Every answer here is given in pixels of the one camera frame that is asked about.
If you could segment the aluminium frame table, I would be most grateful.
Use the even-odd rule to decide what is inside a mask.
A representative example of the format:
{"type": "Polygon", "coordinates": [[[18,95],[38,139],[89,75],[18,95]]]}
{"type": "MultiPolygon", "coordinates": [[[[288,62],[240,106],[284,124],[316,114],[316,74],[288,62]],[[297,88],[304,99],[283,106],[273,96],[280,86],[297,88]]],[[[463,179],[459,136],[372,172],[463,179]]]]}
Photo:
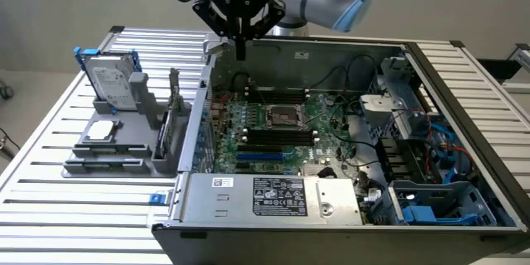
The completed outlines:
{"type": "Polygon", "coordinates": [[[516,43],[512,52],[503,59],[478,59],[480,65],[502,85],[514,94],[530,94],[530,44],[516,43]],[[524,82],[515,82],[519,72],[527,74],[524,82]]]}

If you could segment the graphics card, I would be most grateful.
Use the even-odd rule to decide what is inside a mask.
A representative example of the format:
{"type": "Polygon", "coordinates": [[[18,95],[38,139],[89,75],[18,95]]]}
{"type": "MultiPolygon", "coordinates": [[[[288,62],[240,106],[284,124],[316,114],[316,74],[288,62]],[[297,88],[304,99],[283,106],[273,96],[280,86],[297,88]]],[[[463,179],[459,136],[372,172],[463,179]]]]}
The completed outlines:
{"type": "Polygon", "coordinates": [[[180,72],[177,69],[172,68],[169,70],[170,94],[162,115],[162,125],[160,127],[157,135],[157,143],[153,155],[156,159],[164,159],[166,153],[170,150],[176,117],[181,114],[184,106],[180,96],[178,74],[180,72]]]}

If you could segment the hard disk in blue carrier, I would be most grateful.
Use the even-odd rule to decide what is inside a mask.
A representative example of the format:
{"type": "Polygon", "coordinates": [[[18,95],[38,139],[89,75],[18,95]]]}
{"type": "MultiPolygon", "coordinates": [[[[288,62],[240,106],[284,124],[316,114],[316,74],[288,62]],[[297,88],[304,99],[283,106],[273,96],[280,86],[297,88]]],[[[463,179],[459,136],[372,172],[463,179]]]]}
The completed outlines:
{"type": "Polygon", "coordinates": [[[133,72],[141,72],[137,52],[102,52],[97,48],[74,47],[73,55],[88,76],[96,98],[114,110],[136,110],[129,77],[133,72]]]}

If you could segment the black expansion slot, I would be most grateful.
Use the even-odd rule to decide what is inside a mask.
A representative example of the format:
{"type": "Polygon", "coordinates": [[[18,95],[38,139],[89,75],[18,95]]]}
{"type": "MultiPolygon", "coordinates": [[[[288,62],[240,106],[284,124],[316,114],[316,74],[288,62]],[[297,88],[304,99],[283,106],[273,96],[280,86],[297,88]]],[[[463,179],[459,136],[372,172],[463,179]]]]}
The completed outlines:
{"type": "Polygon", "coordinates": [[[237,145],[237,152],[248,153],[285,153],[285,149],[280,145],[237,145]]]}

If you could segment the gray metal drive cage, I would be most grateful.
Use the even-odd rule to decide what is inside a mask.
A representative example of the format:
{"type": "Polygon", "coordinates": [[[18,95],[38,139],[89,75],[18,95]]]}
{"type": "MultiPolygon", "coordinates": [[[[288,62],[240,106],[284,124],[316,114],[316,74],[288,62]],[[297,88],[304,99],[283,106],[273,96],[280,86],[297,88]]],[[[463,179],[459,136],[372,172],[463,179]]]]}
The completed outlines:
{"type": "Polygon", "coordinates": [[[415,92],[411,87],[411,79],[415,74],[413,67],[403,57],[389,57],[380,63],[381,74],[376,76],[379,94],[392,100],[412,101],[415,92]]]}

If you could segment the open black PC case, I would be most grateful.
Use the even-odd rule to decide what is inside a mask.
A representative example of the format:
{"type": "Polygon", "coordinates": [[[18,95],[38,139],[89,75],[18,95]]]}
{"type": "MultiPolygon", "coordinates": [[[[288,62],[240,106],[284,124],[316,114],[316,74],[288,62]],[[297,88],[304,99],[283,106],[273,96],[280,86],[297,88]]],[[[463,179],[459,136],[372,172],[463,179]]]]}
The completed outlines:
{"type": "Polygon", "coordinates": [[[204,43],[205,68],[188,123],[166,215],[153,237],[173,265],[530,265],[530,116],[468,52],[445,42],[269,37],[239,61],[227,41],[204,43]],[[415,99],[379,94],[385,58],[403,57],[415,74],[415,99]],[[207,174],[209,106],[217,91],[244,87],[311,89],[353,100],[349,129],[359,145],[347,168],[313,175],[349,179],[361,226],[215,227],[172,219],[176,189],[207,174]],[[496,226],[393,225],[387,187],[470,182],[496,226]]]}

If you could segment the black RAM slot bank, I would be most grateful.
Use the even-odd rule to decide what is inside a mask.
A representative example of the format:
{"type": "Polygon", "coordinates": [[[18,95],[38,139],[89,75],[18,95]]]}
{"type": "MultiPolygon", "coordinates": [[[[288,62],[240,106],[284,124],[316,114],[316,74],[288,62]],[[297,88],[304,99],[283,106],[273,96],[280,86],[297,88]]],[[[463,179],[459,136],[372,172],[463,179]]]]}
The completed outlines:
{"type": "Polygon", "coordinates": [[[243,99],[252,104],[303,104],[311,95],[304,90],[248,89],[243,99]]]}
{"type": "Polygon", "coordinates": [[[317,131],[248,129],[241,136],[248,145],[313,146],[319,142],[317,131]]]}

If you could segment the blue expansion slot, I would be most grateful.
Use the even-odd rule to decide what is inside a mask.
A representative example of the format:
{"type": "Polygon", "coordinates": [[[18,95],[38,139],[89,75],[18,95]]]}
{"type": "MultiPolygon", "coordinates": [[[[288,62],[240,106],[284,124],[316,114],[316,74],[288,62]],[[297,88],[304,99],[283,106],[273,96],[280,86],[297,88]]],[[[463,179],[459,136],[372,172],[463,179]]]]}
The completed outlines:
{"type": "Polygon", "coordinates": [[[237,153],[236,159],[248,161],[284,161],[285,156],[281,153],[237,153]]]}

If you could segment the silver CPU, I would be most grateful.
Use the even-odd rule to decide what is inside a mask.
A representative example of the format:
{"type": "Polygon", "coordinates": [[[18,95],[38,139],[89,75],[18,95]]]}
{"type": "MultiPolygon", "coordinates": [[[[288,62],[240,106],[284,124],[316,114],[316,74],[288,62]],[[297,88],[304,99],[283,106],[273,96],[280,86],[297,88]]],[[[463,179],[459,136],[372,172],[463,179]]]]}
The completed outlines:
{"type": "Polygon", "coordinates": [[[86,136],[92,140],[102,140],[110,134],[114,123],[109,120],[98,120],[90,124],[86,136]]]}

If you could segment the green motherboard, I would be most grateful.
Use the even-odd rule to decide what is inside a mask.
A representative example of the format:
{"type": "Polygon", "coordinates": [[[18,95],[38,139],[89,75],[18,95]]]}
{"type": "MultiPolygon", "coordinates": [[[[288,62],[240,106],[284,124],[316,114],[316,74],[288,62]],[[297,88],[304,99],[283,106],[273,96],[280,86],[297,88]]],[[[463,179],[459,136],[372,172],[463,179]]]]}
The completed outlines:
{"type": "Polygon", "coordinates": [[[353,100],[335,92],[304,90],[311,97],[301,106],[304,128],[317,131],[319,142],[313,146],[281,146],[285,149],[284,161],[237,160],[237,145],[247,145],[241,136],[248,129],[272,130],[265,127],[265,107],[271,104],[252,104],[243,99],[241,91],[217,91],[209,106],[212,125],[212,149],[207,158],[204,172],[208,174],[272,174],[272,175],[313,175],[323,168],[336,170],[347,168],[359,145],[368,141],[356,141],[349,129],[352,123],[353,100]]]}

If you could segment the blue case latch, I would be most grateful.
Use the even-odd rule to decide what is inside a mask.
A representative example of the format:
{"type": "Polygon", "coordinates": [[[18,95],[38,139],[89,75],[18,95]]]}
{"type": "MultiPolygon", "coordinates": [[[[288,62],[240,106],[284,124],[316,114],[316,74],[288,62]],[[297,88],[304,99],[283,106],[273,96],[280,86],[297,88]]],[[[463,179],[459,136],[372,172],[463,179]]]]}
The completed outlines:
{"type": "Polygon", "coordinates": [[[169,204],[170,191],[157,191],[149,194],[148,206],[166,206],[169,204]]]}

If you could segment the gray disk bay blue latch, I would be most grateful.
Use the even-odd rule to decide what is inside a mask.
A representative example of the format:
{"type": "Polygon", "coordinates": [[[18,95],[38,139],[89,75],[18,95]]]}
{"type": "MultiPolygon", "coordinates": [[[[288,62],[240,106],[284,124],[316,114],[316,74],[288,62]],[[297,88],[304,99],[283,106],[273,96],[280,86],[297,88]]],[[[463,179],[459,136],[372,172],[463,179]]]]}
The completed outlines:
{"type": "Polygon", "coordinates": [[[470,182],[417,184],[393,181],[387,187],[388,219],[393,225],[496,226],[486,200],[470,182]]]}

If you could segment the CPU socket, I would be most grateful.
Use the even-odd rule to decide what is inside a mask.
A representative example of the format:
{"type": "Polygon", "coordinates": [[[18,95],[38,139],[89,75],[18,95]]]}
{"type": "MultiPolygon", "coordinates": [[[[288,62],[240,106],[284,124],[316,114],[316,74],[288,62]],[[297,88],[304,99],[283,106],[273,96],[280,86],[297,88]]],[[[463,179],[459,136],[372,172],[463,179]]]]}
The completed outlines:
{"type": "Polygon", "coordinates": [[[271,104],[264,109],[265,127],[272,130],[301,130],[304,116],[300,105],[271,104]]]}

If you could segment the gray parts rack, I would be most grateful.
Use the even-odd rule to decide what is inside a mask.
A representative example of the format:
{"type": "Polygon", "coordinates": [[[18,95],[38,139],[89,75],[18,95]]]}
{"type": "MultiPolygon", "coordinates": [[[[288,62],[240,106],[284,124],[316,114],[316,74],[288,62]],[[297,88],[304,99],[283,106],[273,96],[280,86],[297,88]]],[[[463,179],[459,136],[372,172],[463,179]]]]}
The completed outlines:
{"type": "Polygon", "coordinates": [[[129,85],[136,99],[136,110],[114,110],[97,98],[94,113],[88,121],[72,154],[62,163],[62,177],[173,177],[191,115],[191,104],[184,102],[176,117],[170,150],[164,159],[154,158],[158,130],[166,103],[160,104],[146,88],[148,75],[133,72],[129,85]],[[113,121],[110,134],[102,140],[86,136],[90,124],[98,120],[113,121]]]}

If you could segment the silver power supply unit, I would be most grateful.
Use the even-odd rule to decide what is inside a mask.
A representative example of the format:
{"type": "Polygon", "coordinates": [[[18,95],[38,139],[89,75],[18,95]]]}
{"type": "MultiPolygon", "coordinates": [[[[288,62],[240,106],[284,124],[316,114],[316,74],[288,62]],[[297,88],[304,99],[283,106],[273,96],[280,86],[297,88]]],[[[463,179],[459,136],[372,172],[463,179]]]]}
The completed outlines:
{"type": "Polygon", "coordinates": [[[363,225],[349,179],[192,174],[174,199],[172,219],[199,227],[363,225]]]}

